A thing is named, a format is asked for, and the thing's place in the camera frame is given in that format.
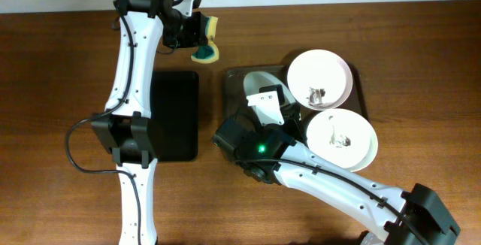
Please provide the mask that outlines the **brown serving tray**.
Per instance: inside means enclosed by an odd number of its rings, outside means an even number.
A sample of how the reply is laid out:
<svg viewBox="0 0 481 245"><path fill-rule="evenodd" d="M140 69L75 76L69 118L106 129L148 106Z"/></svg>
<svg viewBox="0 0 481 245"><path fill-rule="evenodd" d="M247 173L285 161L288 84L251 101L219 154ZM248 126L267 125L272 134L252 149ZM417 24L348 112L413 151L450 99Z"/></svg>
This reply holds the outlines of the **brown serving tray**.
<svg viewBox="0 0 481 245"><path fill-rule="evenodd" d="M363 116L370 122L368 109L365 104L365 98L362 90L362 82L357 67L348 62L347 65L352 74L353 85L351 93L346 101L339 106L339 108L351 110ZM247 107L247 99L244 92L244 78L250 72L263 71L273 75L285 86L287 84L287 74L289 65L261 65L250 67L232 68L225 71L222 78L222 118L227 119L234 114L240 107L241 112L250 117L252 121L258 121L255 113ZM314 118L317 111L297 106L297 120L293 121L290 117L285 119L286 123L283 129L288 135L291 135L296 140L301 140L307 145L306 129L309 121Z"/></svg>

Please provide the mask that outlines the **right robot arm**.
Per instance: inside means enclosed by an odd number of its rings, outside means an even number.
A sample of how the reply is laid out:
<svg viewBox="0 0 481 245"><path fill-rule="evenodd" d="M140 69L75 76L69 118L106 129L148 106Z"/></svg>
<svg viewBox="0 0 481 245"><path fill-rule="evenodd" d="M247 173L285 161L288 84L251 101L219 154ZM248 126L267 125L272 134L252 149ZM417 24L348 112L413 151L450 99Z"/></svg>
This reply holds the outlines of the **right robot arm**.
<svg viewBox="0 0 481 245"><path fill-rule="evenodd" d="M263 127L247 111L241 85L222 85L225 121L212 142L258 182L318 198L368 230L363 244L454 244L461 228L432 189L409 192L342 169L311 152L280 126Z"/></svg>

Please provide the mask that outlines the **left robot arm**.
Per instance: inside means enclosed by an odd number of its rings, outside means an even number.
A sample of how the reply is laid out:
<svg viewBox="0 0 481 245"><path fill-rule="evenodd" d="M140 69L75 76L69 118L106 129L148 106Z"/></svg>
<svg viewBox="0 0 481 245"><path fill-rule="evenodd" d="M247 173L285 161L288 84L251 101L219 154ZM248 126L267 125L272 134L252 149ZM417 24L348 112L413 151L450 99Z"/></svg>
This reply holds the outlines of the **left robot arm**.
<svg viewBox="0 0 481 245"><path fill-rule="evenodd" d="M177 50L211 43L216 18L198 11L201 0L114 0L121 32L116 75L104 113L92 127L113 157L121 185L121 244L155 244L153 180L160 155L154 138L151 83L160 44Z"/></svg>

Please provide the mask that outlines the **pink rimmed white plate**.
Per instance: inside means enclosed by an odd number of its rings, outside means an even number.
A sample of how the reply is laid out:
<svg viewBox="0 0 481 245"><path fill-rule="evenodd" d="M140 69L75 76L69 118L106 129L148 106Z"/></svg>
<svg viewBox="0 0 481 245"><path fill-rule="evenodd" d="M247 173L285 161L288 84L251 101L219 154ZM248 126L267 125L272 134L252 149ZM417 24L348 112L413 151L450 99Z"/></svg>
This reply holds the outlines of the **pink rimmed white plate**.
<svg viewBox="0 0 481 245"><path fill-rule="evenodd" d="M327 110L341 106L348 99L353 75L346 61L337 54L308 50L290 64L287 84L301 105L311 110Z"/></svg>

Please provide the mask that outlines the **green yellow sponge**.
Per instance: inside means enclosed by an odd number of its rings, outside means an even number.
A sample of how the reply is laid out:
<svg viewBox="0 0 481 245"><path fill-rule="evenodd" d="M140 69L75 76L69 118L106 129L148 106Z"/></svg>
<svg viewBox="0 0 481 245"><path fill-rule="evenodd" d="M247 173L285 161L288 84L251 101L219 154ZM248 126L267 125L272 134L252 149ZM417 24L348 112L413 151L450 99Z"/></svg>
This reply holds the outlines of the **green yellow sponge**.
<svg viewBox="0 0 481 245"><path fill-rule="evenodd" d="M210 64L219 60L219 49L215 45L216 26L218 23L217 17L209 17L210 24L208 29L208 44L201 45L197 51L191 55L191 60L201 64Z"/></svg>

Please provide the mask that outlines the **pale blue plate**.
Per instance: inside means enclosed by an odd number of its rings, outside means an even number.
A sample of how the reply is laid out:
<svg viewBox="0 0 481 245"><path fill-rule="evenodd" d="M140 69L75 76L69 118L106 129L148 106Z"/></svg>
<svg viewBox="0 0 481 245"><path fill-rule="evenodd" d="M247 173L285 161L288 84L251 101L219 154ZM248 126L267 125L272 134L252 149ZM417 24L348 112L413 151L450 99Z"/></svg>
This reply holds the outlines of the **pale blue plate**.
<svg viewBox="0 0 481 245"><path fill-rule="evenodd" d="M273 85L281 85L283 89L284 102L280 103L283 115L293 115L295 118L299 119L300 106L297 104L294 96L287 85L271 73L266 71L249 72L245 76L243 82L244 94L245 96L255 95L261 92L261 88Z"/></svg>

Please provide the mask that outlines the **black plastic tray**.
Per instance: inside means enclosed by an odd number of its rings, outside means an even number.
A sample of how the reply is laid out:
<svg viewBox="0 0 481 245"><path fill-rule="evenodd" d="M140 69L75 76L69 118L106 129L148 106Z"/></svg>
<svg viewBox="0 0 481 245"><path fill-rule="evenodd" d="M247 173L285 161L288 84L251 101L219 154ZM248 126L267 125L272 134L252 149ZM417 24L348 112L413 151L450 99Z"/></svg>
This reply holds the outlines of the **black plastic tray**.
<svg viewBox="0 0 481 245"><path fill-rule="evenodd" d="M161 127L160 162L190 162L198 155L199 78L194 71L156 71L152 119Z"/></svg>

